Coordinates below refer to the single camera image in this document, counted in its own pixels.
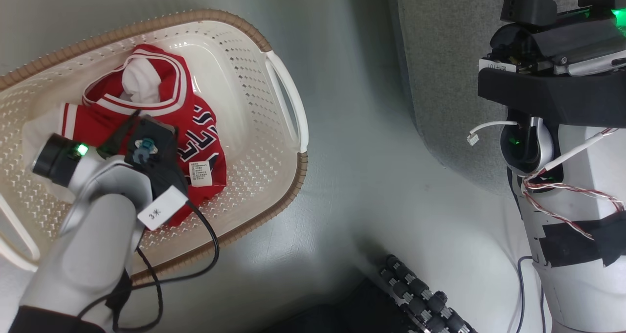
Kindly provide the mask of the cream perforated laundry basket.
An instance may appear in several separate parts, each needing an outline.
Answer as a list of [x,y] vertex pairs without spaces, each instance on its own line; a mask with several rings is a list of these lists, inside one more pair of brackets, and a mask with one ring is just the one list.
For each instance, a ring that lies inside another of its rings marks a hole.
[[295,83],[268,40],[244,19],[202,9],[85,39],[0,76],[0,259],[35,271],[70,205],[25,170],[22,127],[77,99],[91,79],[139,44],[180,55],[197,95],[217,113],[227,182],[201,211],[228,245],[282,212],[307,173],[309,133]]

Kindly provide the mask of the grey fabric sofa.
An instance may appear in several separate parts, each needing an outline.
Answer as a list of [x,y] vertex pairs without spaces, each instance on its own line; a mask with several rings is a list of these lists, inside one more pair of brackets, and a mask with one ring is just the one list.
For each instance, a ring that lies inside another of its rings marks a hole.
[[504,0],[389,0],[405,93],[425,147],[475,187],[510,197],[499,127],[467,143],[478,124],[505,119],[504,106],[478,97],[479,59],[503,22]]

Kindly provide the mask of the red and white jersey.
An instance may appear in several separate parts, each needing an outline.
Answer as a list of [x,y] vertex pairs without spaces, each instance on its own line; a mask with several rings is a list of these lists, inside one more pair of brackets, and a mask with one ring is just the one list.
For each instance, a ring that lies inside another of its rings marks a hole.
[[120,66],[89,84],[80,104],[60,103],[22,129],[23,163],[33,163],[50,134],[102,146],[139,112],[178,128],[176,162],[195,206],[227,184],[225,153],[208,103],[194,91],[185,59],[141,44]]

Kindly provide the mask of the black tape patch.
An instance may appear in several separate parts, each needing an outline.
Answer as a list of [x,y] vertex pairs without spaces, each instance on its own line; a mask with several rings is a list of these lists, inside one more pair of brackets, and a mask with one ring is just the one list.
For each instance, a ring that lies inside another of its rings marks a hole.
[[552,267],[574,266],[598,259],[604,266],[610,266],[626,256],[626,211],[575,224],[593,239],[584,237],[565,223],[543,226],[545,237],[539,239],[539,243]]

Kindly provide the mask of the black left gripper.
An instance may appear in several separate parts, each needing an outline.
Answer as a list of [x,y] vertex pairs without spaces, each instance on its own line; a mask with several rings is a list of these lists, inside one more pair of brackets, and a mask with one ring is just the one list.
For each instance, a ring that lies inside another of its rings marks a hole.
[[139,113],[134,111],[100,145],[100,156],[108,159],[118,155],[128,131],[134,127],[127,143],[125,163],[147,175],[154,198],[174,186],[187,199],[188,183],[179,166],[178,128],[152,117],[141,117],[136,123]]

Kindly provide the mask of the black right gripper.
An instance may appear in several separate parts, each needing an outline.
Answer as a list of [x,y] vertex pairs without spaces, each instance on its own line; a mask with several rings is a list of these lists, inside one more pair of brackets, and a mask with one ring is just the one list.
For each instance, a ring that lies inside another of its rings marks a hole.
[[553,0],[503,0],[511,23],[491,38],[479,97],[550,123],[626,128],[626,0],[579,7],[598,8],[557,14]]

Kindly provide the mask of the black roller wheel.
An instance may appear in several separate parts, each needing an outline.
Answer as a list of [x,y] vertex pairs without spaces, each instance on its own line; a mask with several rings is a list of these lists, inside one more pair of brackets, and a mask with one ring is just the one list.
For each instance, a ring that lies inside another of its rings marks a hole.
[[427,333],[478,333],[447,306],[443,291],[432,291],[395,255],[387,255],[379,275],[401,301],[401,309]]

